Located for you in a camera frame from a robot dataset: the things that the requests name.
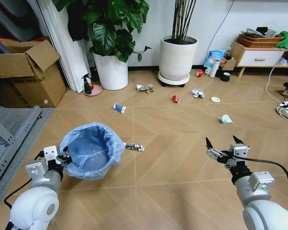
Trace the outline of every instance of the wooden cabinet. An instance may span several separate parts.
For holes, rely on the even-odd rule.
[[[246,67],[274,67],[283,56],[288,61],[288,50],[280,48],[249,48],[237,42],[231,46],[231,57],[237,59],[237,67],[242,67],[241,77]],[[276,65],[276,68],[288,68],[288,64]]]

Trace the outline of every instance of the green bottle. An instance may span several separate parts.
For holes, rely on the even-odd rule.
[[[85,91],[86,94],[91,94],[91,93],[92,93],[92,90],[91,90],[91,88],[90,88],[90,86],[89,86],[89,83],[88,83],[88,81],[87,81],[87,78],[88,78],[88,77],[89,77],[88,74],[86,74],[85,76],[82,77],[82,78],[83,78],[83,81],[84,81],[84,91]]]

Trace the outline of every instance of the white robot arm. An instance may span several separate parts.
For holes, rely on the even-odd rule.
[[[249,146],[233,137],[236,144],[219,151],[207,141],[207,154],[217,162],[225,164],[232,173],[232,182],[244,207],[243,218],[248,230],[288,230],[288,211],[270,201],[269,187],[275,179],[268,172],[252,173],[247,167]]]
[[[72,162],[67,148],[59,155],[57,146],[40,152],[44,160],[35,160],[25,166],[32,178],[32,187],[13,203],[6,229],[46,230],[59,208],[57,191],[63,178],[63,167]]]

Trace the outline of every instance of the plastic bag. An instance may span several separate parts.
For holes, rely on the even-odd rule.
[[[119,136],[108,126],[90,123],[70,131],[60,143],[60,152],[68,146],[73,162],[65,167],[69,176],[98,180],[111,166],[121,161],[125,146]]]
[[[209,51],[209,56],[208,56],[207,61],[205,62],[205,64],[203,66],[212,68],[213,67],[213,61],[215,59],[222,61],[222,58],[224,57],[225,52],[226,52],[226,50],[211,50],[211,51]]]

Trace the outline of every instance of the white bottle cap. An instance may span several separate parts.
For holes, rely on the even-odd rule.
[[[211,97],[211,101],[213,101],[214,103],[218,103],[221,100],[218,97]]]

